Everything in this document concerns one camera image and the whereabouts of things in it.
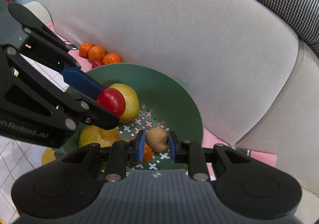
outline grid pattern mat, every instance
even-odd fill
[[[61,74],[32,59],[24,58],[58,88],[63,91],[68,88]],[[45,149],[0,136],[0,219],[4,224],[13,223],[19,216],[11,199],[13,183],[21,175],[41,166]]]

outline green bowl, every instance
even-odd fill
[[[152,127],[160,127],[166,131],[175,131],[179,140],[191,140],[201,143],[203,138],[203,124],[200,113],[194,101],[178,82],[172,78],[147,67],[133,64],[110,64],[97,67],[87,74],[110,86],[123,83],[131,86],[138,95],[140,113],[137,119],[118,126],[121,138],[134,138],[139,129],[148,131]],[[67,93],[76,93],[76,89],[69,87]],[[76,133],[60,148],[56,150],[59,157],[79,148],[79,138],[86,125],[80,124]],[[162,153],[155,153],[147,163],[129,165],[137,169],[187,169],[185,164],[173,164],[169,149]]]

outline pink cloth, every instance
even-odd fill
[[[71,50],[69,51],[69,54],[74,57],[81,65],[81,70],[84,72],[87,72],[92,69],[91,63],[86,59],[82,58],[79,56],[79,50],[68,40],[60,36],[55,32],[54,25],[53,23],[47,24],[47,27],[53,31],[61,40],[63,40],[66,44],[70,45]],[[215,137],[212,133],[210,133],[208,130],[204,128],[204,138],[202,142],[202,147],[206,148],[213,148],[216,143],[223,143],[228,146],[227,143],[221,141],[217,137]],[[273,154],[267,154],[267,153],[262,153],[262,152],[257,152],[257,151],[249,151],[250,156],[256,160],[259,160],[267,165],[270,166],[275,166],[276,161],[277,161],[277,156]],[[215,180],[215,174],[212,168],[212,164],[208,163],[207,164],[209,174],[211,176],[211,180]]]
[[[220,139],[215,137],[215,135],[213,135],[207,129],[204,128],[204,138],[203,138],[203,142],[202,142],[202,147],[213,148],[214,145],[217,143],[222,143],[222,144],[228,146],[227,143],[221,141]],[[249,152],[250,152],[250,156],[252,158],[259,160],[267,165],[274,167],[276,164],[276,161],[277,161],[276,155],[258,152],[258,151],[249,151]],[[211,180],[215,180],[216,178],[215,178],[215,174],[214,174],[214,171],[212,168],[212,164],[207,163],[207,168],[208,168],[208,172],[211,176]]]
[[[62,36],[60,36],[59,34],[57,34],[57,33],[55,32],[53,23],[47,24],[47,27],[48,27],[51,31],[53,31],[53,32],[54,32],[61,40],[63,40],[66,44],[70,45],[71,47],[73,46],[74,48],[76,48],[71,42],[69,42],[68,40],[66,40],[65,38],[63,38]],[[74,58],[77,60],[77,62],[80,63],[80,65],[81,65],[81,67],[82,67],[81,70],[82,70],[83,72],[87,72],[87,71],[89,71],[89,70],[92,69],[92,64],[91,64],[86,58],[83,58],[83,57],[80,57],[80,56],[79,56],[79,50],[78,50],[77,48],[76,48],[76,49],[71,49],[71,50],[69,51],[69,54],[70,54],[72,57],[74,57]]]

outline tangerine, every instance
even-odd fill
[[[118,54],[115,53],[110,53],[107,54],[104,58],[103,58],[103,64],[107,65],[107,64],[114,64],[114,63],[121,63],[121,57]]]
[[[91,43],[83,43],[80,48],[79,48],[79,55],[80,57],[89,57],[89,50],[93,47],[94,45]]]
[[[102,46],[96,45],[89,50],[89,60],[102,60],[105,57],[105,49]]]
[[[138,164],[146,163],[149,160],[151,160],[153,155],[154,155],[154,152],[152,152],[152,149],[145,143],[142,162],[136,162],[136,163],[134,162],[133,164],[138,165]]]

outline red fruit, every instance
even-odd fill
[[[95,60],[95,61],[92,62],[92,69],[96,68],[96,67],[99,67],[99,66],[103,66],[103,65],[104,64],[103,64],[102,60]]]
[[[117,116],[125,111],[125,99],[121,92],[115,88],[107,88],[98,95],[96,102]]]

